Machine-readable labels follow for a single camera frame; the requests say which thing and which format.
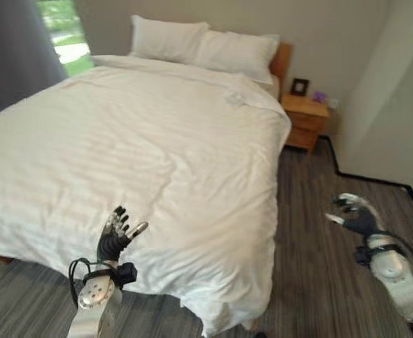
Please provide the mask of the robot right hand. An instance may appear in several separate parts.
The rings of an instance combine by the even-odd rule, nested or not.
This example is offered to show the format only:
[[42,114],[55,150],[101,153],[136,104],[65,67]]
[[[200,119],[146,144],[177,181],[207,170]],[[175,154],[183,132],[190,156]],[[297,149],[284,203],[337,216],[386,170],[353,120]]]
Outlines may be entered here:
[[364,198],[351,193],[339,194],[332,204],[340,211],[339,215],[325,213],[325,217],[345,229],[370,237],[386,230],[377,210]]

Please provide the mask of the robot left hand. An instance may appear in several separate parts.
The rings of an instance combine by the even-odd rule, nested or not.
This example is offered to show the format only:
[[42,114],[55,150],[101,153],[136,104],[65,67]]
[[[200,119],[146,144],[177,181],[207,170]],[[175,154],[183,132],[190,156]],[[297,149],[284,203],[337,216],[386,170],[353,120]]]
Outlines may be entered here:
[[115,208],[107,218],[97,244],[99,262],[118,262],[121,252],[149,226],[148,222],[141,222],[129,228],[128,218],[122,206]]

